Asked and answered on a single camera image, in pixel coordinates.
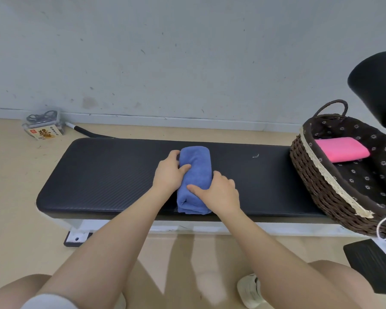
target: white wall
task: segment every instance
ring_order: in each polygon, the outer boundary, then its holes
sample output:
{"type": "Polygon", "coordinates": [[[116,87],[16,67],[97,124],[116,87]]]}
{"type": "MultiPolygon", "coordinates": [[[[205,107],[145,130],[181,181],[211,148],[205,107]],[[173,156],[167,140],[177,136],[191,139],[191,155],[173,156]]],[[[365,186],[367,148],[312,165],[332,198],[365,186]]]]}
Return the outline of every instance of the white wall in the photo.
{"type": "Polygon", "coordinates": [[[0,117],[291,131],[344,98],[379,126],[346,81],[380,51],[386,0],[0,0],[0,117]]]}

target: basket handle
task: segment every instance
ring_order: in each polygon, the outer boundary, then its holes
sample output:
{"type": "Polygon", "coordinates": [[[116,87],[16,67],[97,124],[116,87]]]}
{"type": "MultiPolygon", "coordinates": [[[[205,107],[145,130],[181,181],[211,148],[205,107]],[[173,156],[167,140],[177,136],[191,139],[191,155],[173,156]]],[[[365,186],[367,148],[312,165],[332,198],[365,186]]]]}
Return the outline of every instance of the basket handle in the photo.
{"type": "Polygon", "coordinates": [[[319,115],[319,113],[322,110],[324,110],[326,107],[328,107],[329,105],[332,105],[334,103],[342,103],[345,106],[345,110],[343,111],[342,116],[346,116],[347,109],[349,108],[349,106],[347,105],[347,102],[345,100],[334,100],[334,101],[331,101],[331,102],[324,104],[321,108],[319,108],[319,110],[313,115],[313,117],[316,117],[317,115],[319,115]]]}

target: floor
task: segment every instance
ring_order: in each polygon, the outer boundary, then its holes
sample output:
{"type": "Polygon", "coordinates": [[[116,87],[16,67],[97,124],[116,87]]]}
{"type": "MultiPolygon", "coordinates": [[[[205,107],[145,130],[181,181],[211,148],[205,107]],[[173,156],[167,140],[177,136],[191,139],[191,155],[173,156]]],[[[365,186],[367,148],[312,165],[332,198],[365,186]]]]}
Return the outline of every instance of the floor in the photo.
{"type": "MultiPolygon", "coordinates": [[[[295,134],[257,131],[82,125],[119,138],[290,145],[295,134]]],[[[66,230],[41,216],[35,198],[67,149],[81,137],[36,141],[20,121],[0,119],[0,287],[33,273],[52,274],[74,251],[63,246],[66,230]]],[[[357,238],[278,237],[306,261],[347,264],[345,244],[357,238]]],[[[149,235],[127,287],[128,308],[244,308],[235,283],[251,273],[228,235],[149,235]]],[[[386,296],[380,296],[386,309],[386,296]]]]}

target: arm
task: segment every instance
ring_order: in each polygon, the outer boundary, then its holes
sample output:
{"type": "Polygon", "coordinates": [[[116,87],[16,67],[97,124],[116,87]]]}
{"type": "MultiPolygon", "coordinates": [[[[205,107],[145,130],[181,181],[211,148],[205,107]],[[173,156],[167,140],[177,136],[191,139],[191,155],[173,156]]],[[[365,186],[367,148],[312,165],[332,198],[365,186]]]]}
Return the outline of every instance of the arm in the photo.
{"type": "Polygon", "coordinates": [[[259,228],[240,209],[233,180],[218,171],[208,190],[187,187],[216,213],[236,238],[260,281],[264,299],[276,309],[360,309],[318,271],[259,228]]]}
{"type": "Polygon", "coordinates": [[[158,211],[190,169],[178,168],[179,153],[171,151],[149,191],[79,247],[38,294],[63,296],[81,309],[113,308],[158,211]]]}

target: wicker basket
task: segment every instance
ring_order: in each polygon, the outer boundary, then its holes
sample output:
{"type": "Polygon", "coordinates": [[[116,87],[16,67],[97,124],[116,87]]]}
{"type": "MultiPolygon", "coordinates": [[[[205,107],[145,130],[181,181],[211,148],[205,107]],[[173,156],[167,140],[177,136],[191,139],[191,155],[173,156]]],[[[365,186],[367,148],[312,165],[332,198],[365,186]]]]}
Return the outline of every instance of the wicker basket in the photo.
{"type": "MultiPolygon", "coordinates": [[[[351,231],[375,236],[377,224],[386,217],[386,201],[381,201],[386,200],[386,134],[358,119],[346,117],[347,109],[348,105],[343,100],[329,102],[320,108],[306,121],[300,135],[293,141],[290,157],[313,201],[324,213],[351,231]],[[344,104],[342,115],[319,115],[333,103],[344,104]],[[343,136],[360,141],[371,156],[364,160],[332,164],[315,140],[343,136]],[[355,187],[352,182],[359,181],[361,177],[349,177],[359,172],[365,174],[364,182],[372,182],[373,185],[365,185],[362,189],[359,183],[355,183],[355,187]]],[[[380,233],[386,236],[386,223],[381,226],[380,233]]]]}

